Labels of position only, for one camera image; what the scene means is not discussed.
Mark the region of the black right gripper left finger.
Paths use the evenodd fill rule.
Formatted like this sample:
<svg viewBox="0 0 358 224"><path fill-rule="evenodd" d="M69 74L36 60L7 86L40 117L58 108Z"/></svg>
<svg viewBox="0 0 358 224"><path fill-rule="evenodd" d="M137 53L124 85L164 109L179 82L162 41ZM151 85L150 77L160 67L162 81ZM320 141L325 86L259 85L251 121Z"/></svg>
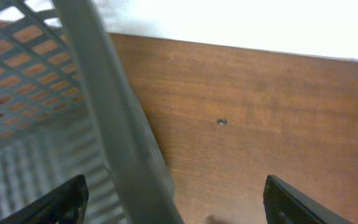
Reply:
<svg viewBox="0 0 358 224"><path fill-rule="evenodd" d="M82 224L89 199L84 175L76 175L0 224Z"/></svg>

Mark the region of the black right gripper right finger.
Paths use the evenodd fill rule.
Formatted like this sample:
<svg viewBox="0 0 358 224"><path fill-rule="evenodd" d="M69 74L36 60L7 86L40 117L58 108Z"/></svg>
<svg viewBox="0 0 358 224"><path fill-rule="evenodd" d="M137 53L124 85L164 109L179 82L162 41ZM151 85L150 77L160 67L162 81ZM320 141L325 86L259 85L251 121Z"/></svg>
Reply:
<svg viewBox="0 0 358 224"><path fill-rule="evenodd" d="M350 224L275 175L267 176L263 200L268 224Z"/></svg>

